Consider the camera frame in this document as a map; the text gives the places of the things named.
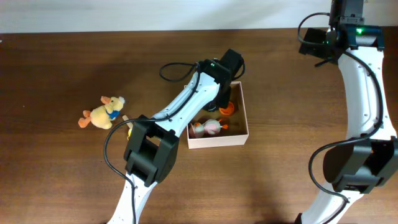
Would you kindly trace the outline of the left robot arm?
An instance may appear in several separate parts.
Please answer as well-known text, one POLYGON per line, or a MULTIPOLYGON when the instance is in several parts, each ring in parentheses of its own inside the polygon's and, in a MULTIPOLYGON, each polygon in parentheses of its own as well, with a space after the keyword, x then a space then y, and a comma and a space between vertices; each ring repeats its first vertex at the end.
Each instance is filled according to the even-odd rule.
POLYGON ((110 166, 125 184, 110 223, 138 223, 150 193, 175 164, 183 130, 201 110, 228 107, 230 84, 245 65, 241 54, 229 49, 221 59, 206 59, 192 68, 190 82, 162 111, 125 121, 133 125, 123 156, 126 171, 110 166))

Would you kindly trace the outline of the orange round plastic toy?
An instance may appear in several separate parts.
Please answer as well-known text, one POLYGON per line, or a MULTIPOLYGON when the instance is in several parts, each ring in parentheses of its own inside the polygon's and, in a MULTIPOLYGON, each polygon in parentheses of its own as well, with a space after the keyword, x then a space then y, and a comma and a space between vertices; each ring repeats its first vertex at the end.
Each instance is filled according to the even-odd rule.
POLYGON ((218 110, 224 116, 231 116, 234 114, 235 107, 234 107, 233 102, 229 101, 226 108, 219 108, 218 110))

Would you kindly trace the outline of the yellow rattle drum toy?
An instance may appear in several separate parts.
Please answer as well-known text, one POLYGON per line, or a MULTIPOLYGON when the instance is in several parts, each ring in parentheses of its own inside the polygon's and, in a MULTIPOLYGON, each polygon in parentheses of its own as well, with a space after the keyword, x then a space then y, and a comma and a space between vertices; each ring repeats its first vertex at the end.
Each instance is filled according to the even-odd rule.
MULTIPOLYGON (((129 118, 127 117, 127 115, 122 115, 122 119, 124 120, 124 121, 127 121, 127 120, 129 120, 129 118)), ((131 133, 132 133, 132 129, 133 129, 133 127, 134 127, 134 125, 133 125, 133 123, 132 122, 130 122, 130 123, 126 123, 126 125, 128 126, 128 132, 127 132, 127 140, 129 140, 129 138, 130 138, 130 136, 131 136, 131 133)))

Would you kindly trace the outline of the white pink duck toy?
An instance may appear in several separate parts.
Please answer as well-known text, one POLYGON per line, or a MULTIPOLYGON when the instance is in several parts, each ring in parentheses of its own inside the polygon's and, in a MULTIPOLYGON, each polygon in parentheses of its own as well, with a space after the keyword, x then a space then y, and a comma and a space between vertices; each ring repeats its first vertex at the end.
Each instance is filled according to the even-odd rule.
POLYGON ((194 139, 204 136, 217 136, 222 129, 229 128, 227 124, 221 124, 221 122, 221 119, 209 119, 204 123, 192 123, 189 125, 188 136, 194 139))

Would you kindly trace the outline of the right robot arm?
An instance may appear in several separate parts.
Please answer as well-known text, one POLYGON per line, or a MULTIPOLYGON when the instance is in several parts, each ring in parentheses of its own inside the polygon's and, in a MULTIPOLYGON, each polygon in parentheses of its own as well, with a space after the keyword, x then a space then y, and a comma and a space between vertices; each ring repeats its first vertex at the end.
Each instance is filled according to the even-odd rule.
POLYGON ((334 0, 327 30, 299 35, 300 53, 333 63, 343 77, 348 129, 342 141, 317 149, 323 154, 324 184, 297 223, 337 223, 349 207, 397 171, 397 133, 387 109, 382 78, 384 37, 367 26, 363 1, 334 0))

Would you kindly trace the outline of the black round puck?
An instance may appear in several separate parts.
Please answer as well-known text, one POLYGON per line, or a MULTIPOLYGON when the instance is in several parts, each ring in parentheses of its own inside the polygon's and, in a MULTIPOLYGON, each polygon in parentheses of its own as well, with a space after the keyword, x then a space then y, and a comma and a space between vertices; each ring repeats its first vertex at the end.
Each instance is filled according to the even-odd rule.
POLYGON ((214 112, 216 109, 217 109, 217 106, 215 104, 213 104, 213 103, 209 103, 206 106, 206 110, 209 111, 209 112, 214 112))

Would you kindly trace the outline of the yellow plush duck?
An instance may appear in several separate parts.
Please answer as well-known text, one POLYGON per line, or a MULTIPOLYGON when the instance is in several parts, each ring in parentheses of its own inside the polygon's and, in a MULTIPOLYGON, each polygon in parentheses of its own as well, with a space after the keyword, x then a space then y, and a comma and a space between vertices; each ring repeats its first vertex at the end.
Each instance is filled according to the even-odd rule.
POLYGON ((119 116, 126 100, 119 97, 102 96, 100 98, 102 105, 93 110, 84 110, 83 117, 78 120, 80 128, 87 127, 90 123, 97 128, 110 129, 112 122, 119 116))

